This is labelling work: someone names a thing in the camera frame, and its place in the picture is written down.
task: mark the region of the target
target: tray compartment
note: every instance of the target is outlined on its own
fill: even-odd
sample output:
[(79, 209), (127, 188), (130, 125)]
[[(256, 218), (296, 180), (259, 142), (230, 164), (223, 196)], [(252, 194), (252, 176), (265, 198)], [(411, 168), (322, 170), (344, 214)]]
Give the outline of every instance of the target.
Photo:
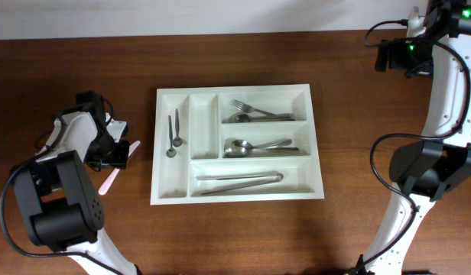
[[(154, 159), (154, 166), (158, 162), (160, 165), (159, 172), (159, 189), (158, 198), (183, 198), (187, 196), (187, 168), (188, 168), (188, 146), (187, 141), (190, 139), (188, 136), (188, 111), (189, 101), (187, 95), (163, 95), (162, 98), (162, 111), (157, 129), (161, 129), (161, 150), (160, 159)], [(175, 131), (175, 113), (178, 110), (180, 118), (180, 138), (183, 139), (183, 144), (175, 147), (176, 156), (169, 158), (166, 156), (166, 151), (170, 147), (169, 142), (169, 123), (167, 120), (168, 115), (171, 116), (171, 123), (173, 125), (173, 138), (176, 137)]]
[(217, 94), (190, 95), (191, 159), (214, 159), (219, 156)]
[[(192, 162), (190, 165), (190, 196), (248, 196), (271, 195), (291, 193), (314, 193), (315, 182), (311, 176), (311, 163), (309, 157), (278, 157), (268, 159), (233, 159)], [(255, 173), (279, 172), (284, 178), (278, 183), (269, 183), (252, 186), (244, 189), (235, 189), (210, 195), (201, 195), (202, 192), (219, 186), (229, 186), (237, 183), (253, 181), (246, 180), (198, 180), (198, 176), (233, 176), (249, 175)]]
[[(275, 141), (281, 138), (290, 138), (293, 143), (285, 147), (298, 147), (300, 156), (310, 155), (309, 127), (307, 123), (301, 121), (289, 122), (265, 122), (265, 123), (235, 123), (221, 127), (221, 158), (227, 158), (224, 150), (230, 146), (234, 140), (245, 140), (253, 146)], [(290, 157), (293, 154), (276, 154), (268, 151), (254, 151), (244, 158), (253, 157)]]
[[(259, 92), (257, 88), (250, 89), (247, 92), (227, 92), (219, 96), (219, 108), (221, 113), (221, 122), (227, 123), (231, 115), (240, 112), (230, 102), (233, 99), (239, 100), (254, 108), (261, 109), (273, 114), (293, 113), (296, 121), (307, 120), (306, 95), (302, 90), (290, 91), (265, 91)], [(259, 112), (252, 112), (250, 116), (265, 116)]]

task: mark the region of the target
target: white wall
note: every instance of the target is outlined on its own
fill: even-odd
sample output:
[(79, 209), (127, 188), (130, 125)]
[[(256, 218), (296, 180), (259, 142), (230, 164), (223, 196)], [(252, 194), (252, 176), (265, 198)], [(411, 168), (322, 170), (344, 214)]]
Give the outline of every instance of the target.
[(426, 4), (427, 0), (0, 0), (0, 39), (356, 30), (406, 18), (414, 5), (424, 13)]

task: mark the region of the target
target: wooden table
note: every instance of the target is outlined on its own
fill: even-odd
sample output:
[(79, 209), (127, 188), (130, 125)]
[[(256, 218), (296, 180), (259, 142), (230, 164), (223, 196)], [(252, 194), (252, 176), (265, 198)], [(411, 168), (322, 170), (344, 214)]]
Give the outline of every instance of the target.
[[(0, 192), (10, 168), (31, 157), (51, 115), (92, 89), (128, 121), (142, 145), (102, 197), (106, 230), (144, 274), (284, 274), (354, 266), (371, 244), (390, 192), (369, 167), (382, 134), (420, 133), (430, 79), (373, 70), (376, 50), (364, 31), (191, 37), (118, 37), (0, 41)], [(378, 36), (400, 37), (398, 31)], [(309, 83), (325, 199), (149, 206), (156, 89)], [(387, 141), (377, 162), (387, 173)], [(90, 171), (98, 188), (109, 174)], [(26, 250), (15, 197), (6, 218)], [(471, 179), (428, 214), (405, 270), (471, 274)], [(14, 252), (0, 229), (0, 274), (83, 274), (68, 258)]]

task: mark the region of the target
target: metal tongs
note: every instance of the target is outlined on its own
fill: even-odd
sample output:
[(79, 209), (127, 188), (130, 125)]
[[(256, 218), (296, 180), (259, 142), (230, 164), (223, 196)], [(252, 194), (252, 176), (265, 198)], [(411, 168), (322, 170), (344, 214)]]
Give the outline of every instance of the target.
[(203, 191), (200, 195), (209, 195), (214, 193), (220, 193), (235, 189), (248, 188), (253, 186), (260, 186), (269, 183), (278, 183), (283, 179), (282, 173), (262, 173), (255, 175), (245, 175), (245, 176), (198, 176), (197, 180), (242, 180), (242, 179), (258, 179), (246, 183), (237, 183), (229, 186), (221, 186), (215, 189)]

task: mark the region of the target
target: white cutlery tray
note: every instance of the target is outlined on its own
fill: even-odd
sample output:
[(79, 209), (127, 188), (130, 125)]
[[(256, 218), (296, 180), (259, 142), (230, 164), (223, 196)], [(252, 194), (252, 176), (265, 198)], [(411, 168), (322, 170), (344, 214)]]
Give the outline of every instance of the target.
[[(226, 123), (231, 115), (239, 112), (230, 105), (232, 99), (274, 114), (293, 113), (295, 121)], [(168, 158), (168, 115), (175, 137), (176, 109), (180, 137), (184, 141), (174, 148), (177, 155)], [(257, 112), (248, 115), (263, 116)], [(298, 147), (300, 153), (294, 156), (264, 153), (243, 158), (224, 156), (225, 144), (235, 139), (257, 145), (280, 138), (291, 138), (293, 143), (288, 147)], [(284, 178), (279, 183), (200, 195), (232, 182), (199, 181), (198, 176), (266, 172), (279, 172)], [(158, 89), (151, 205), (323, 198), (312, 99), (307, 84)]]

